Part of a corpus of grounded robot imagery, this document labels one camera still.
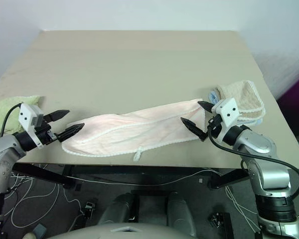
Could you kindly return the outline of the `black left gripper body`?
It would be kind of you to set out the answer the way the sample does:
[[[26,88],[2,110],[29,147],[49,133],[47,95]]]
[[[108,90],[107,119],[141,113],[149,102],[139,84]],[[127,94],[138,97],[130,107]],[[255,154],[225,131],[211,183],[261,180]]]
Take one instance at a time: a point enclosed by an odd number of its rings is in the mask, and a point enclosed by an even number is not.
[[[55,121],[53,115],[45,115],[36,126],[36,135],[43,145],[48,145],[57,140],[56,134],[51,131],[50,122]]]

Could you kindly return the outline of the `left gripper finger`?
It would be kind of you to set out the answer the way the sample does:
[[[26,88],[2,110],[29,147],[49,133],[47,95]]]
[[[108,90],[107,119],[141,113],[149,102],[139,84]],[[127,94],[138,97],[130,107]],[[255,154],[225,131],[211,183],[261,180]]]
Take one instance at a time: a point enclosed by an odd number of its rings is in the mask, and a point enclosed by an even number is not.
[[[64,116],[66,116],[70,111],[69,110],[57,110],[52,113],[49,113],[43,117],[46,122],[54,122],[57,121]]]
[[[77,134],[84,127],[84,125],[84,123],[78,123],[66,128],[63,132],[56,134],[57,140],[59,142],[64,142],[65,140]]]

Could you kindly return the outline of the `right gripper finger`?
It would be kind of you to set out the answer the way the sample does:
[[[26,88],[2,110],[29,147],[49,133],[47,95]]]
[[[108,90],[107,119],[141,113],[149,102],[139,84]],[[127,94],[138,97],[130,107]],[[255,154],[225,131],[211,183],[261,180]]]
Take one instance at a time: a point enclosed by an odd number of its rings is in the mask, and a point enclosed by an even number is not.
[[[212,108],[214,107],[214,104],[207,102],[207,101],[198,101],[197,102],[205,111],[209,113],[213,113]]]
[[[194,135],[196,135],[201,141],[204,141],[207,138],[208,134],[205,133],[200,128],[198,128],[194,122],[186,118],[180,118],[180,119],[182,123],[185,125],[185,127]]]

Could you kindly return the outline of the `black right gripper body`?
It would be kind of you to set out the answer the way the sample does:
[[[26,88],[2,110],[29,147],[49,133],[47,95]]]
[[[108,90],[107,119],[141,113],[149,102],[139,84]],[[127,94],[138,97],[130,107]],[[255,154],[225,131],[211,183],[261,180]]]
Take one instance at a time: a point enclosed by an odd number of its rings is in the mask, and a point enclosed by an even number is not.
[[[221,123],[223,119],[221,116],[214,116],[208,121],[207,132],[209,139],[224,139],[226,132]]]

